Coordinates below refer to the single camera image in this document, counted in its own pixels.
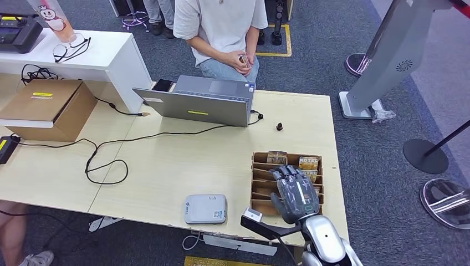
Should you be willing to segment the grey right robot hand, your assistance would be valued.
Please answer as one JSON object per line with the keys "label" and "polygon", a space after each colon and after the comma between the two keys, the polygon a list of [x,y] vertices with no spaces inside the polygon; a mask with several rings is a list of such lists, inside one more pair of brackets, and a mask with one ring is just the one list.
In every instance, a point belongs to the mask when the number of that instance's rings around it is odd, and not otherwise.
{"label": "grey right robot hand", "polygon": [[320,203],[312,182],[305,173],[291,165],[269,170],[274,177],[278,193],[272,192],[270,200],[287,224],[319,213]]}

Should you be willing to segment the person's right hand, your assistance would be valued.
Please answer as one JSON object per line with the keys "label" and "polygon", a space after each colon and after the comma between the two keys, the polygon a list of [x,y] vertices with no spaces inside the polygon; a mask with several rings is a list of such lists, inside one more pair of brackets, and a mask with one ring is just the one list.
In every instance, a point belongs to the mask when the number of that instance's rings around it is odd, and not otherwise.
{"label": "person's right hand", "polygon": [[229,65],[236,69],[239,72],[246,72],[249,70],[249,68],[246,67],[245,63],[242,63],[239,58],[240,56],[244,54],[244,52],[240,50],[235,50],[232,52],[228,53],[221,53],[220,55],[220,61],[223,62],[226,65]]}

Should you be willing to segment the person's left hand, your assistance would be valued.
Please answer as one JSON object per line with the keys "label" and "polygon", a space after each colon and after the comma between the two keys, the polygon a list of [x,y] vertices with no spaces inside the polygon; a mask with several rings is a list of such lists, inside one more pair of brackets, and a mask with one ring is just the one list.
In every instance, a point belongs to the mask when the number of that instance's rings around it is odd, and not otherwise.
{"label": "person's left hand", "polygon": [[258,71],[258,63],[256,61],[255,55],[250,53],[244,53],[243,58],[246,63],[243,75],[248,76],[251,74],[255,74]]}

